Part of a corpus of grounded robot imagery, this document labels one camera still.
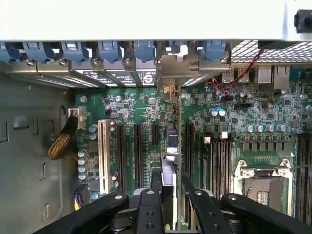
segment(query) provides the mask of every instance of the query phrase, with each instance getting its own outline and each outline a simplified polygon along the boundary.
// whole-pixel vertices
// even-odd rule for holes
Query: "perforated metal mesh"
[[[257,40],[245,40],[232,50],[231,63],[250,63],[259,52]],[[301,42],[283,50],[265,50],[257,63],[312,62],[312,42]]]

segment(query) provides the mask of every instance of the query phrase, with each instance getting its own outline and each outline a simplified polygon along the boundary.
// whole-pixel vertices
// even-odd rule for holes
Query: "white pcie slot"
[[[110,155],[109,155],[109,120],[99,120],[98,128],[98,164],[100,193],[108,194],[111,189]]]

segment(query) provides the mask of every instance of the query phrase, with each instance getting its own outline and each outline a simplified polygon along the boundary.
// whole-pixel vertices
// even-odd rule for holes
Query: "top panel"
[[[2,0],[0,41],[312,41],[312,33],[297,33],[294,26],[299,9],[312,9],[312,1]]]

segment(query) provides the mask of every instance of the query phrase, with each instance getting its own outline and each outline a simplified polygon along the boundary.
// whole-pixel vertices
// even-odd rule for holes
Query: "cable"
[[[64,150],[73,138],[77,129],[77,124],[78,118],[70,115],[64,128],[48,149],[47,156],[51,160],[61,159],[64,157]]]

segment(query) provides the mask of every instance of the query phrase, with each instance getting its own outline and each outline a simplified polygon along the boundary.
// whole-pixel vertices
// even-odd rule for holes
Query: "capacitor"
[[[272,105],[271,103],[269,103],[269,102],[266,102],[266,103],[263,103],[263,104],[261,105],[261,107],[262,107],[263,109],[272,109],[272,108],[273,108],[273,105]]]
[[[87,98],[86,96],[81,96],[81,97],[80,97],[80,101],[81,101],[82,103],[86,103],[86,102],[88,101],[88,98]]]
[[[79,165],[84,165],[86,161],[83,158],[78,159],[78,164]]]
[[[87,178],[87,175],[86,175],[86,173],[79,173],[78,177],[80,180],[85,180]]]
[[[106,112],[106,113],[111,113],[111,112],[112,112],[112,109],[113,109],[113,108],[112,108],[111,105],[106,105],[106,106],[105,106],[105,112]]]
[[[263,125],[257,124],[257,125],[255,126],[255,130],[256,130],[257,132],[259,132],[259,133],[263,132]]]
[[[218,109],[218,113],[219,113],[220,116],[225,116],[225,114],[226,114],[225,110],[222,109],[222,108]]]
[[[115,181],[118,177],[118,172],[113,172],[112,173],[112,181]]]
[[[252,125],[247,125],[247,126],[245,127],[245,130],[246,130],[246,132],[248,132],[248,133],[252,133],[252,132],[254,131]]]
[[[85,157],[87,155],[87,150],[86,149],[80,149],[80,150],[78,150],[77,155],[78,155],[78,157]]]
[[[116,124],[116,121],[114,120],[109,121],[109,126],[114,126],[115,124]]]
[[[278,124],[277,130],[279,132],[285,132],[286,131],[286,125],[285,124]]]
[[[308,99],[308,95],[306,95],[306,94],[300,94],[300,99],[301,99],[302,101],[305,101],[305,100]]]
[[[273,133],[274,125],[268,124],[267,126],[265,126],[265,130],[267,130],[267,132]]]
[[[98,199],[98,195],[99,195],[99,194],[98,194],[97,192],[92,192],[92,193],[91,193],[91,199],[92,199],[92,200],[97,200],[97,199]]]
[[[301,134],[303,133],[302,128],[292,128],[292,132],[295,134]]]
[[[312,113],[312,106],[306,106],[306,111],[309,113]]]
[[[98,137],[98,134],[97,134],[97,133],[90,133],[90,134],[89,134],[89,139],[90,139],[90,140],[96,140],[97,137]]]
[[[117,95],[117,96],[115,97],[115,101],[116,101],[116,102],[121,102],[121,101],[122,101],[122,97],[121,97],[120,95]]]
[[[85,166],[79,166],[79,167],[78,167],[78,171],[79,171],[80,173],[85,172],[85,171],[86,171]]]
[[[96,124],[92,124],[89,126],[89,132],[90,133],[95,133],[98,129],[98,126]]]
[[[212,116],[217,116],[217,115],[218,115],[218,109],[216,109],[216,108],[210,109],[210,110],[209,110],[209,113],[210,113]]]

